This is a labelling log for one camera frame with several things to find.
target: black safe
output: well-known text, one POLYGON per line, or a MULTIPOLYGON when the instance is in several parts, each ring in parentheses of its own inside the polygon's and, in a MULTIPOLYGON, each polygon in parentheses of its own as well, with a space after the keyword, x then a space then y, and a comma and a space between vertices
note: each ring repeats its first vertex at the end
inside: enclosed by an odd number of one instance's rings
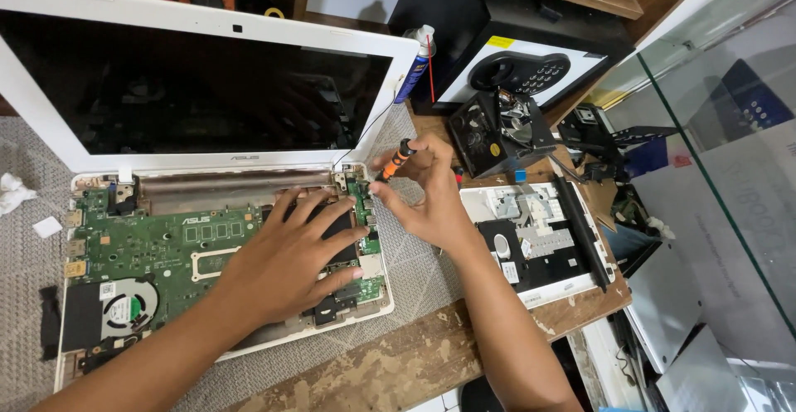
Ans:
POLYGON ((399 0, 393 34, 436 30, 430 72, 410 100, 419 115, 450 115, 478 90, 533 96, 545 112, 633 51, 622 20, 564 0, 399 0))
POLYGON ((526 134, 531 138, 523 140, 524 145, 503 135, 505 119, 495 92, 477 92, 448 118, 448 129, 473 179, 529 167, 556 150, 556 140, 541 111, 531 97, 523 99, 530 107, 532 132, 526 134))

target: white laptop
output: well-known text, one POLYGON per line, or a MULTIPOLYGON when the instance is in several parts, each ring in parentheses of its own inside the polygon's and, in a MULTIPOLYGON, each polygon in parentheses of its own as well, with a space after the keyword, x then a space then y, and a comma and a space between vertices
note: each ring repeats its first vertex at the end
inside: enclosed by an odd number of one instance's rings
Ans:
POLYGON ((393 311, 362 164, 420 45, 163 0, 0 0, 0 93, 78 175, 56 390, 212 287, 279 194, 357 204, 360 281, 222 359, 393 311))

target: gray cloth mat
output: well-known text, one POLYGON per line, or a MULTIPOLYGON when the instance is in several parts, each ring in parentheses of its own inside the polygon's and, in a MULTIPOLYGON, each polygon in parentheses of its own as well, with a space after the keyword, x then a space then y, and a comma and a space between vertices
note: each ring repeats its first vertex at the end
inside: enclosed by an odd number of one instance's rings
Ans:
MULTIPOLYGON (((388 114, 371 155, 395 147, 404 137, 417 133, 400 104, 388 114)), ((63 223, 74 174, 21 118, 0 117, 0 147, 0 174, 16 174, 39 193, 38 199, 0 217, 0 410, 27 410, 53 391, 55 362, 40 361, 38 289, 63 285, 66 241, 66 231, 41 239, 32 225, 48 216, 63 223)), ((393 179, 391 185, 410 203, 423 195, 408 179, 393 179)), ((462 297, 445 257, 406 233, 379 202, 376 219, 396 303, 392 314, 215 364, 174 410, 214 412, 462 297)))

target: wooden table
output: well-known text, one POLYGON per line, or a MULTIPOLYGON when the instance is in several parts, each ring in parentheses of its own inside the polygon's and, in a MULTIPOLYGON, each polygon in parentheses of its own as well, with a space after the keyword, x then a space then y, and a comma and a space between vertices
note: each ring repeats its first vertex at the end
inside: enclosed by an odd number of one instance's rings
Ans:
MULTIPOLYGON (((418 134, 434 132, 450 142, 438 116, 415 116, 418 134)), ((563 147, 556 157, 572 164, 563 147)), ((529 183, 549 182, 548 160, 527 170, 529 183)), ((463 187, 506 185, 505 176, 472 180, 463 187)), ((605 237, 610 262, 616 262, 605 237)), ((530 310, 549 341, 615 313, 631 303, 625 280, 616 281, 603 294, 598 288, 530 310)), ((363 344, 238 402, 226 412, 324 412, 407 410, 483 375, 473 328, 464 300, 424 315, 378 339, 363 344)))

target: red straw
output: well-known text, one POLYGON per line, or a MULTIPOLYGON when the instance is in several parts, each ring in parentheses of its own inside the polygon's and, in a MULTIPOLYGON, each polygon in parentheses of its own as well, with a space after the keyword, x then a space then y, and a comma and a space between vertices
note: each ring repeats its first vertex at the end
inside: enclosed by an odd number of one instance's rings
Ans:
POLYGON ((428 81, 432 82, 432 102, 434 102, 434 71, 432 69, 432 40, 426 34, 426 43, 428 44, 428 81))

